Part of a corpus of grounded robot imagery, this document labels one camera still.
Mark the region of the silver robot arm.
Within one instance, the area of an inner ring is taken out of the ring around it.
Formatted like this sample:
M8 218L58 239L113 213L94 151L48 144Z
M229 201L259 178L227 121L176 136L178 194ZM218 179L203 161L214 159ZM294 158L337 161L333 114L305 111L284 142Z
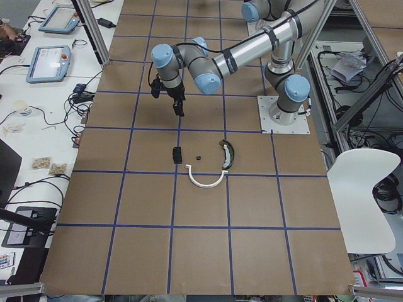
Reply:
M175 45L158 44L151 51L157 70L156 78L149 82L153 97L167 92L175 114L184 116L181 69L188 69L201 93L211 95L226 76L270 53L264 74L278 93L269 110L270 118L279 125L291 125L310 93L308 80L294 71L293 43L314 28L324 8L324 1L244 1L243 18L248 22L263 20L264 26L243 41L219 50L213 58L208 56L211 51L202 37Z

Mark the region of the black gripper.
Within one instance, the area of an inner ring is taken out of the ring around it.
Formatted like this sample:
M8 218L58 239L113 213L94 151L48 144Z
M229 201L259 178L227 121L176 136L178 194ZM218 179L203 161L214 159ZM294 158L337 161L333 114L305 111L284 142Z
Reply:
M183 82L180 82L176 87L165 87L167 94L173 98L173 110L176 116L183 117L183 101L185 98L185 88Z

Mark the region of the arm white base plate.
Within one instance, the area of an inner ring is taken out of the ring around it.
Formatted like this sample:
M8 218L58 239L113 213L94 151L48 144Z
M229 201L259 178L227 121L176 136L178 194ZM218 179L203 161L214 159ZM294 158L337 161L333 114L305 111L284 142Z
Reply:
M256 22L247 22L247 32L248 36L256 35L260 33L265 25L265 20L258 20Z
M307 113L301 104L298 111L286 113L281 111L278 96L258 96L261 133L280 135L310 135Z

